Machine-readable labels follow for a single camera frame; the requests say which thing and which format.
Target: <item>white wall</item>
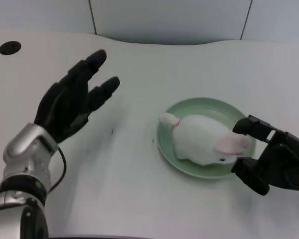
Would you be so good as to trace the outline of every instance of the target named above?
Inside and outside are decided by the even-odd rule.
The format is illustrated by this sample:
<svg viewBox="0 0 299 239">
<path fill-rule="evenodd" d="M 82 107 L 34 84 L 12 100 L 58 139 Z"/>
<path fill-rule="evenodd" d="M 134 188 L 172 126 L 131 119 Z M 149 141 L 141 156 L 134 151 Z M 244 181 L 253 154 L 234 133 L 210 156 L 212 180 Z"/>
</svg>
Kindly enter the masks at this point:
<svg viewBox="0 0 299 239">
<path fill-rule="evenodd" d="M 240 39 L 250 0 L 91 0 L 98 35 L 139 43 Z"/>
<path fill-rule="evenodd" d="M 299 0 L 253 0 L 242 39 L 299 43 Z"/>
<path fill-rule="evenodd" d="M 94 33 L 88 0 L 0 0 L 0 28 Z"/>
</svg>

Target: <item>table surface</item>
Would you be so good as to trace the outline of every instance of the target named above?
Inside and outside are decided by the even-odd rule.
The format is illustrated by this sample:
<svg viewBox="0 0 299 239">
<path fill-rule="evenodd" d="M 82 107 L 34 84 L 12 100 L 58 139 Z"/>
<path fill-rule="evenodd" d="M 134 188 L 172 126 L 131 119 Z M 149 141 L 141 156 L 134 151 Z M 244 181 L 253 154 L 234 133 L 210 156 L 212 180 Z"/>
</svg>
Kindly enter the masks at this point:
<svg viewBox="0 0 299 239">
<path fill-rule="evenodd" d="M 263 197 L 235 176 L 187 176 L 163 159 L 155 139 L 158 114 L 193 97 L 226 101 L 299 137 L 299 45 L 163 46 L 0 31 L 0 45 L 10 40 L 22 48 L 0 55 L 0 181 L 5 145 L 33 121 L 44 93 L 76 62 L 103 48 L 108 59 L 89 87 L 121 79 L 90 122 L 60 145 L 68 172 L 47 200 L 51 236 L 299 239 L 299 192 L 271 187 Z M 256 158 L 262 149 L 258 143 Z M 58 154 L 50 168 L 56 181 Z"/>
</svg>

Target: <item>bunny ear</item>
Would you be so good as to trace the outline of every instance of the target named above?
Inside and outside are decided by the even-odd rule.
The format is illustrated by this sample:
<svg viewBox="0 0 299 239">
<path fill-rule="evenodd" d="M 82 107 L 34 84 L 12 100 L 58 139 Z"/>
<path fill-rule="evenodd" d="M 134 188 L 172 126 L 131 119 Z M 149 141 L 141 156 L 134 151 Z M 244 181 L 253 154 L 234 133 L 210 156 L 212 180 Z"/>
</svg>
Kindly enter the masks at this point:
<svg viewBox="0 0 299 239">
<path fill-rule="evenodd" d="M 215 150 L 227 155 L 242 155 L 250 144 L 249 137 L 229 131 L 216 142 Z"/>
</svg>

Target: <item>black cable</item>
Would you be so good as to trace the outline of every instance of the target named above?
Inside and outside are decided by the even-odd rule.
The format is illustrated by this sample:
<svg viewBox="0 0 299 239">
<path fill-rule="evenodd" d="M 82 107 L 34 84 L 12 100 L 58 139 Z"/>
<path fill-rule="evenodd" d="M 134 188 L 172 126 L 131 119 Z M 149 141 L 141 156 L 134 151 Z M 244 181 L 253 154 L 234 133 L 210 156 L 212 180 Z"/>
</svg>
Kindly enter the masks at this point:
<svg viewBox="0 0 299 239">
<path fill-rule="evenodd" d="M 65 173 L 66 173 L 66 160 L 65 160 L 64 154 L 60 148 L 58 148 L 58 151 L 61 154 L 62 161 L 63 161 L 63 172 L 62 172 L 62 175 L 59 178 L 59 180 L 51 187 L 49 193 L 51 193 L 52 190 L 54 190 L 61 183 L 61 181 L 63 180 Z"/>
</svg>

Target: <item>white stuffed bunny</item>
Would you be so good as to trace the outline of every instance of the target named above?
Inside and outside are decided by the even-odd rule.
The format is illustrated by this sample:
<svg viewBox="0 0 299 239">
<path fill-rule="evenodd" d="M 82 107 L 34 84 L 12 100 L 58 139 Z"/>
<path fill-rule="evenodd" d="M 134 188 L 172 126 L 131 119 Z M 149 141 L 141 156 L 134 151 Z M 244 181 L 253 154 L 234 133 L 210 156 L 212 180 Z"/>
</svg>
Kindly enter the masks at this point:
<svg viewBox="0 0 299 239">
<path fill-rule="evenodd" d="M 249 137 L 233 133 L 206 116 L 190 115 L 180 120 L 172 114 L 162 113 L 159 121 L 172 124 L 176 157 L 200 165 L 232 163 L 251 144 Z"/>
</svg>

